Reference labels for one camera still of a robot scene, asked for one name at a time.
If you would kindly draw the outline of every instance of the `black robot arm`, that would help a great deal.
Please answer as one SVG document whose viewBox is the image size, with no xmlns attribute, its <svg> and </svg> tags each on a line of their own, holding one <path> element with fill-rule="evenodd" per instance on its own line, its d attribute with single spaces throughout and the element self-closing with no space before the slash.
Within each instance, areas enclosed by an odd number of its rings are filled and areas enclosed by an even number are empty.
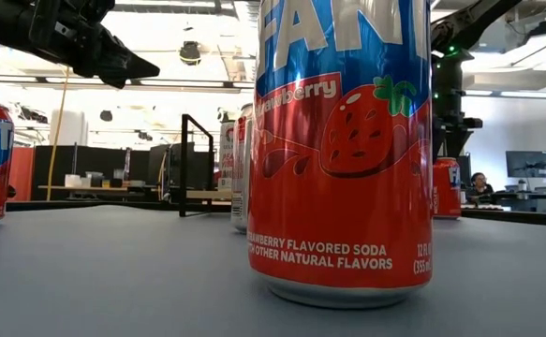
<svg viewBox="0 0 546 337">
<path fill-rule="evenodd" d="M 433 159 L 457 157 L 471 129 L 482 120 L 465 118 L 462 112 L 462 62 L 472 60 L 468 52 L 479 42 L 485 29 L 522 0 L 479 0 L 431 24 L 433 53 Z"/>
<path fill-rule="evenodd" d="M 98 76 L 116 88 L 129 79 L 157 76 L 100 22 L 114 0 L 0 0 L 0 45 Z"/>
</svg>

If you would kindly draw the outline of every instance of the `woman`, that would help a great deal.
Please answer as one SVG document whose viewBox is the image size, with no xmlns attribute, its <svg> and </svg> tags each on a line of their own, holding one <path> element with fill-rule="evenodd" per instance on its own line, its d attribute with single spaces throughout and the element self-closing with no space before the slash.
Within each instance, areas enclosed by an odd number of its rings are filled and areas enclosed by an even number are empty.
<svg viewBox="0 0 546 337">
<path fill-rule="evenodd" d="M 471 182 L 472 188 L 466 191 L 466 199 L 469 202 L 479 202 L 480 198 L 489 197 L 494 192 L 494 189 L 487 184 L 485 175 L 480 172 L 472 175 Z"/>
</svg>

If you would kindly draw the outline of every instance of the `table surface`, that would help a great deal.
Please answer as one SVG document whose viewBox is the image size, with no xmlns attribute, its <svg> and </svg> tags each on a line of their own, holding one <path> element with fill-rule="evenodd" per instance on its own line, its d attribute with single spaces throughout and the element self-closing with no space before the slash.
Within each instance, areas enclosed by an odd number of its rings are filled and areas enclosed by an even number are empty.
<svg viewBox="0 0 546 337">
<path fill-rule="evenodd" d="M 101 206 L 0 225 L 0 337 L 546 336 L 546 227 L 435 221 L 434 279 L 367 311 L 281 300 L 227 214 Z"/>
</svg>

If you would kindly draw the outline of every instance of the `black metal frame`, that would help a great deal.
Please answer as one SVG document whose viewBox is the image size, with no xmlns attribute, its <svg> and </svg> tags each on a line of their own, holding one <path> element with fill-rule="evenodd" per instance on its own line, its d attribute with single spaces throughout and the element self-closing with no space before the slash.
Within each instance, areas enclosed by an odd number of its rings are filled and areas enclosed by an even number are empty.
<svg viewBox="0 0 546 337">
<path fill-rule="evenodd" d="M 181 116 L 181 167 L 180 167 L 180 182 L 179 182 L 179 216 L 188 216 L 187 211 L 187 144 L 189 138 L 189 122 L 197 127 L 201 132 L 208 137 L 208 177 L 206 178 L 206 189 L 212 191 L 214 189 L 214 137 L 205 128 L 203 128 L 195 119 L 188 114 Z M 213 201 L 207 200 L 205 212 L 213 211 Z M 197 212 L 189 215 L 198 215 L 205 212 Z"/>
</svg>

